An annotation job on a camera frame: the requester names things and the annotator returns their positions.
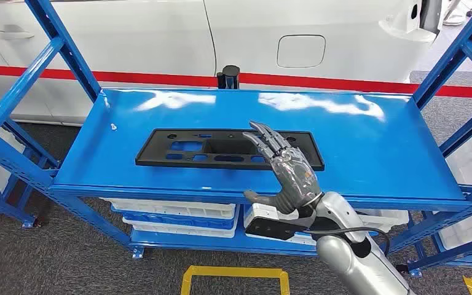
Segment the robot finger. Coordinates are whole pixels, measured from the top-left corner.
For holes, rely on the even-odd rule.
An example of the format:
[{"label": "robot finger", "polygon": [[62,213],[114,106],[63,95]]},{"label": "robot finger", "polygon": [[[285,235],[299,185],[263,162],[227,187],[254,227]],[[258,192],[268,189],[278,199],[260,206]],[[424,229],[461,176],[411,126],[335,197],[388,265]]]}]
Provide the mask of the robot finger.
[{"label": "robot finger", "polygon": [[262,136],[262,138],[265,140],[265,142],[270,146],[270,149],[274,154],[278,154],[279,150],[281,149],[280,144],[274,139],[272,134],[270,134],[269,130],[270,127],[268,127],[265,124],[261,124],[255,121],[250,121],[249,124],[251,125],[252,128],[256,129],[259,134]]},{"label": "robot finger", "polygon": [[274,152],[272,152],[268,145],[266,145],[256,135],[252,133],[243,132],[242,135],[246,139],[250,140],[258,148],[258,151],[265,157],[265,159],[270,162],[270,160],[272,159],[272,157],[274,157],[275,154]]}]

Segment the blue steel frame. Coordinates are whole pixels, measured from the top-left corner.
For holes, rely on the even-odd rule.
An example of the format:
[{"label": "blue steel frame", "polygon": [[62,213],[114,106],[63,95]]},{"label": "blue steel frame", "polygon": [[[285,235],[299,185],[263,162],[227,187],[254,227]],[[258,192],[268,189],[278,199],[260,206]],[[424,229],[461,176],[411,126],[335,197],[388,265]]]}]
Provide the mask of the blue steel frame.
[{"label": "blue steel frame", "polygon": [[[0,101],[0,126],[4,124],[5,128],[9,130],[16,130],[17,125],[13,121],[8,119],[9,114],[13,108],[18,104],[20,99],[31,87],[31,84],[37,79],[42,70],[47,66],[51,59],[57,52],[61,54],[65,62],[70,67],[71,71],[77,77],[77,80],[81,83],[87,95],[92,101],[95,101],[98,94],[100,93],[100,86],[94,78],[91,70],[87,66],[86,62],[82,58],[82,55],[78,51],[75,43],[69,36],[65,27],[63,26],[60,18],[53,9],[49,0],[26,0],[27,5],[32,10],[33,14],[43,27],[44,31],[50,38],[50,42],[47,47],[41,52],[32,65],[23,73],[21,78],[14,84],[12,89],[5,95]],[[430,75],[423,81],[422,85],[414,93],[414,100],[417,106],[422,109],[429,100],[433,97],[440,86],[450,77],[460,63],[466,58],[472,59],[472,19],[459,34],[459,37],[450,46],[447,52],[444,54],[439,63],[433,68]],[[26,135],[18,132],[22,135],[22,140],[30,143],[30,138]],[[462,143],[464,143],[469,137],[472,136],[472,119],[466,123],[458,132],[456,132],[449,140],[447,140],[442,146],[441,150],[444,156],[449,155]],[[31,150],[35,153],[44,155],[44,150],[32,142],[28,146],[32,146]],[[52,158],[46,156],[45,161],[53,163]],[[23,180],[31,189],[37,189],[44,195],[48,196],[54,202],[65,207],[84,221],[95,226],[102,233],[110,236],[129,250],[133,251],[134,258],[141,258],[143,248],[145,246],[166,246],[158,243],[151,242],[150,235],[142,232],[133,231],[132,236],[142,235],[139,239],[134,239],[136,242],[132,242],[131,238],[123,233],[120,229],[114,227],[107,220],[102,218],[97,212],[93,211],[78,197],[70,195],[54,194],[50,190],[50,185],[53,182],[53,177],[56,174],[56,170],[49,171],[45,170],[39,165],[30,161],[24,154],[17,152],[14,148],[6,144],[5,141],[0,139],[0,165],[6,167],[12,172],[14,177]],[[415,245],[419,254],[419,261],[412,262],[409,264],[409,269],[414,270],[418,268],[426,268],[437,264],[445,263],[447,261],[453,261],[458,258],[459,255],[472,254],[472,242],[463,246],[451,250],[440,251],[439,254],[434,256],[427,256],[420,241],[427,237],[433,236],[439,230],[450,226],[456,222],[459,222],[472,215],[472,186],[462,186],[463,191],[466,192],[466,202],[468,205],[465,207],[459,207],[459,211],[456,212],[439,212],[438,214],[430,214],[425,212],[425,219],[414,224],[413,220],[409,223],[408,230],[405,230],[402,234],[395,237],[392,241],[393,247],[391,251],[398,251],[406,246]],[[357,200],[362,205],[367,205],[368,201]],[[8,214],[16,213],[18,218],[22,218],[21,212],[14,211],[11,208],[5,208],[5,205],[0,203],[0,210],[9,210]],[[429,206],[424,206],[424,210],[432,210]],[[213,250],[222,250],[217,248],[216,245],[211,242],[217,243],[217,241],[211,238],[198,238],[198,245],[188,245],[185,248],[212,248]],[[180,244],[168,244],[167,247],[180,248],[184,245]],[[255,250],[260,252],[260,245],[256,245]],[[306,251],[278,251],[283,254],[303,254],[313,255],[314,252]]]},{"label": "blue steel frame", "polygon": [[[424,108],[433,98],[433,95],[451,77],[466,57],[472,61],[472,18],[415,91],[413,98],[420,109]],[[472,118],[440,145],[439,148],[443,156],[447,157],[471,137]],[[466,194],[466,199],[472,202],[472,186],[460,185],[460,188]],[[472,265],[472,263],[468,263],[470,262],[469,259],[464,259],[464,257],[472,255],[472,242],[445,250],[437,235],[439,230],[470,216],[472,216],[472,206],[456,213],[440,212],[438,214],[431,214],[429,211],[423,211],[424,220],[422,222],[414,224],[411,221],[408,224],[408,230],[405,230],[393,239],[392,243],[394,246],[392,251],[398,251],[406,246],[415,245],[419,260],[408,265],[410,270],[425,269],[452,261],[456,261],[453,262],[456,265]],[[438,254],[434,256],[426,256],[426,252],[420,243],[423,238],[430,235],[438,251]]]}]

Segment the robotic hand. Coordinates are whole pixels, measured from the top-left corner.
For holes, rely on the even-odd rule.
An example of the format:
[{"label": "robotic hand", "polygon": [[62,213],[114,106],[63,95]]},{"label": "robotic hand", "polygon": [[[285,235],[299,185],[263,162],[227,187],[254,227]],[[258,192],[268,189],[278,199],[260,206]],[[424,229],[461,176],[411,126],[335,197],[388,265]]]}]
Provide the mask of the robotic hand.
[{"label": "robotic hand", "polygon": [[250,125],[261,138],[248,132],[243,136],[252,141],[271,164],[282,190],[274,197],[245,191],[245,197],[251,203],[275,207],[283,214],[298,210],[299,219],[254,218],[246,232],[283,240],[295,232],[308,232],[317,241],[320,259],[354,294],[415,295],[366,232],[371,229],[363,226],[343,196],[321,191],[303,153],[267,125],[253,121]]}]

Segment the floor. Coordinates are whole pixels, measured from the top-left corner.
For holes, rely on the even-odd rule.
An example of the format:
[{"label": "floor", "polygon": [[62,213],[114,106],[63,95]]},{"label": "floor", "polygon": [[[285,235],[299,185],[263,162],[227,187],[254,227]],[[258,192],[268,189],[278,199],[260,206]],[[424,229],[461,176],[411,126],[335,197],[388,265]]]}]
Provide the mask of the floor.
[{"label": "floor", "polygon": [[[443,34],[411,74],[419,83],[460,28]],[[472,64],[467,61],[448,82],[472,86]],[[472,116],[472,99],[438,97],[423,116],[440,144]],[[23,124],[56,158],[63,159],[77,127]],[[21,191],[16,187],[15,195]],[[85,200],[115,225],[127,230],[106,202]],[[146,250],[134,261],[125,249],[35,192],[27,211],[42,227],[21,230],[17,221],[0,215],[0,294],[178,294],[183,273],[191,265],[273,267],[288,272],[291,294],[349,294],[343,284],[316,258],[213,251]],[[390,232],[395,235],[406,226]],[[425,246],[431,249],[430,241]],[[412,248],[389,256],[394,264],[416,258]],[[435,267],[423,278],[406,276],[416,294],[468,294],[462,276],[469,267]],[[194,277],[191,294],[279,294],[277,279]]]}]

